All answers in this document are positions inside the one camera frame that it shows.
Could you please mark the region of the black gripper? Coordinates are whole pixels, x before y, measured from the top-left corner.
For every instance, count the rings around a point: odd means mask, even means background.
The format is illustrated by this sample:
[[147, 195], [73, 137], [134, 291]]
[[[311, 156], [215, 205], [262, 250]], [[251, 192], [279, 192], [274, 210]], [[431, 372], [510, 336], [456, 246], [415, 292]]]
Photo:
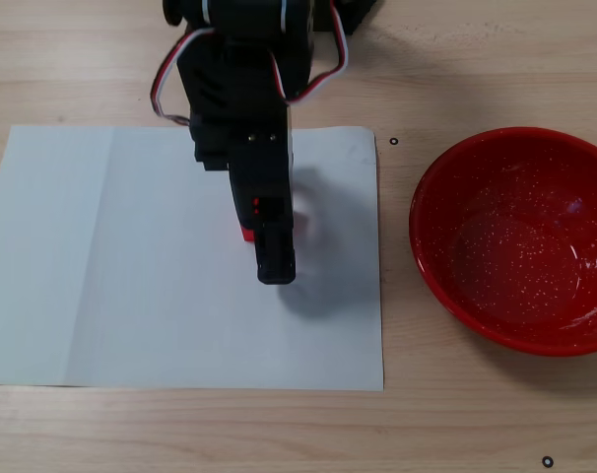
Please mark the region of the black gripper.
[[[264, 201], [272, 219], [290, 208], [288, 108], [276, 89], [267, 50], [231, 42], [194, 42], [177, 60], [189, 100], [195, 159], [229, 173], [240, 226], [261, 226]], [[264, 224], [254, 233], [257, 278], [289, 285], [296, 278], [293, 231]]]

